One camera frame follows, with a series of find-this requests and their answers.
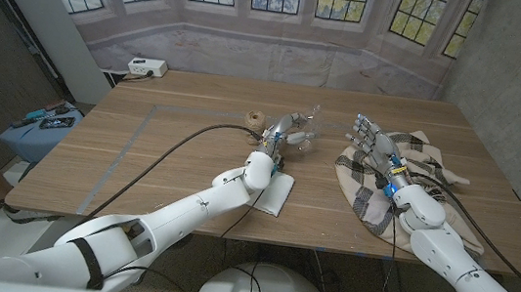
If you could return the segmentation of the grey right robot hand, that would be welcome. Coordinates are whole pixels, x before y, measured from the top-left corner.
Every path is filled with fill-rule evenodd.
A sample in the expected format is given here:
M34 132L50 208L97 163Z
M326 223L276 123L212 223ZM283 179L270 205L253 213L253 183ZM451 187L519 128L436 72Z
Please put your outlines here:
M400 157L399 149L391 138L368 117L358 114L352 129L358 137L347 134L346 137L369 158L369 165L381 175L377 184L391 197L401 188L407 187L407 165Z

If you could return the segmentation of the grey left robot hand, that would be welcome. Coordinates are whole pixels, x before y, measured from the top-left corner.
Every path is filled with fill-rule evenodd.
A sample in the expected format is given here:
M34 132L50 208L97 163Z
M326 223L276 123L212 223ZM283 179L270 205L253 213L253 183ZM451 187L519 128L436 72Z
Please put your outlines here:
M291 129L300 129L310 123L313 118L313 115L307 116L297 112L284 115L274 125L264 130L256 150L266 153L275 160L283 144L297 146L304 141L315 139L317 134L313 132L300 131L289 134Z

